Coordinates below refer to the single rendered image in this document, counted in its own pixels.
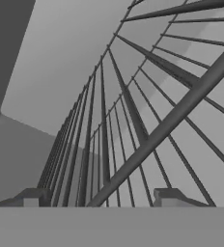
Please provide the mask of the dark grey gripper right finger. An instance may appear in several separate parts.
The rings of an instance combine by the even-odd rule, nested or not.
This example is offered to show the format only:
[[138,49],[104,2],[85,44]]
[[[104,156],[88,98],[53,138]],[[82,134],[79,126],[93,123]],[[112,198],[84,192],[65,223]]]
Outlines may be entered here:
[[186,197],[178,188],[155,188],[154,206],[157,207],[215,207],[215,204],[203,203]]

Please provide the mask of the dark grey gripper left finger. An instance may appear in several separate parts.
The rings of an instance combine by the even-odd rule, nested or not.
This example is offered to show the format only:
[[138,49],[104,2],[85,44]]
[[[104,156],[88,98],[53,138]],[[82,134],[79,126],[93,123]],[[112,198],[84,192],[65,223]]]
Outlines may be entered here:
[[1,207],[49,207],[51,191],[47,188],[26,188],[13,198],[0,201]]

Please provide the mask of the grey toaster oven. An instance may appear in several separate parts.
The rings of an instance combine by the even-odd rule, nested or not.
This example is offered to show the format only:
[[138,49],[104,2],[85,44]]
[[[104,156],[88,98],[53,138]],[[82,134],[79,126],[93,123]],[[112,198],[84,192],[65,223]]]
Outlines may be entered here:
[[[139,145],[122,85],[129,86],[148,130],[186,93],[145,52],[202,75],[224,51],[224,9],[161,15],[193,1],[36,0],[0,107],[0,201],[37,186],[73,107],[80,110],[73,140],[52,180],[61,202],[75,202],[84,149],[91,152],[91,192],[102,184],[103,153],[111,170],[121,168]],[[224,206],[224,79],[109,203],[146,206],[166,183]]]

